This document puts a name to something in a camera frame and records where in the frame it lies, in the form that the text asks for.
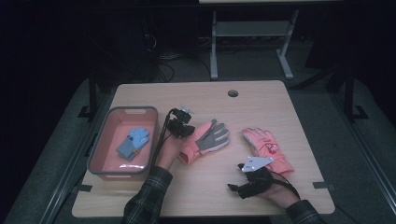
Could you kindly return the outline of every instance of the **hole in table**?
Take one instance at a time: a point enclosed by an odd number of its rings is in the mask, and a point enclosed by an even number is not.
[[[230,91],[228,91],[228,95],[230,97],[237,97],[239,95],[239,92],[235,91],[235,90],[230,90]]]

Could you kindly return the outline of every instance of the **glove cuff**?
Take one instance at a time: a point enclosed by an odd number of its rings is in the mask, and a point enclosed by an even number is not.
[[[288,161],[286,161],[285,158],[278,158],[277,160],[274,160],[267,165],[267,168],[283,176],[288,176],[294,171],[294,168]]]
[[[183,146],[183,148],[180,151],[180,154],[178,155],[178,158],[180,159],[181,162],[184,164],[188,165],[191,164],[193,161],[195,161],[198,157],[201,156],[201,154],[198,152],[198,147],[194,146]]]

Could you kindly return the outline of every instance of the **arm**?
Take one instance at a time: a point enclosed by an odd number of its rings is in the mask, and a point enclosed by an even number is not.
[[[156,166],[152,168],[141,190],[125,205],[121,223],[157,223],[163,197],[171,184],[169,173],[180,153],[182,140],[170,135],[163,143]]]
[[[273,175],[273,177],[282,180],[278,175]],[[271,188],[260,194],[260,196],[286,209],[286,213],[293,223],[326,223],[308,200],[300,200],[293,192],[281,185],[273,184]]]

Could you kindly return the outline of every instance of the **black device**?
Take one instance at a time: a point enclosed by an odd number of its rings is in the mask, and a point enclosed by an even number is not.
[[[165,136],[166,129],[168,129],[172,135],[178,138],[190,136],[191,134],[194,133],[195,130],[193,126],[188,125],[190,119],[191,119],[191,115],[183,110],[173,108],[168,112],[165,118],[165,122],[163,123],[163,129],[161,131],[160,140],[158,141],[157,147],[154,151],[151,168],[154,166],[158,154],[160,153],[161,147],[163,146],[163,142],[164,142],[163,138]]]
[[[245,164],[238,164],[239,169],[242,169]],[[228,187],[232,191],[236,191],[242,199],[249,198],[251,196],[264,193],[267,191],[273,184],[282,185],[285,188],[291,190],[298,198],[300,195],[298,194],[296,188],[282,175],[287,182],[283,182],[281,180],[275,179],[272,174],[280,175],[274,172],[270,172],[265,166],[254,171],[254,172],[246,172],[248,183],[243,186],[236,186],[232,184],[228,184]]]
[[[168,122],[167,129],[169,132],[178,138],[190,136],[195,130],[194,127],[187,125],[190,122],[191,115],[175,108],[171,111],[175,117]]]

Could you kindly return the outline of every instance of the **blue glove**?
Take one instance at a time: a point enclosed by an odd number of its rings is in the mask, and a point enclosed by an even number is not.
[[[117,148],[119,156],[131,161],[148,141],[149,132],[145,128],[132,129],[125,141]]]
[[[149,141],[149,132],[145,128],[132,129],[128,135],[135,148],[141,148]]]

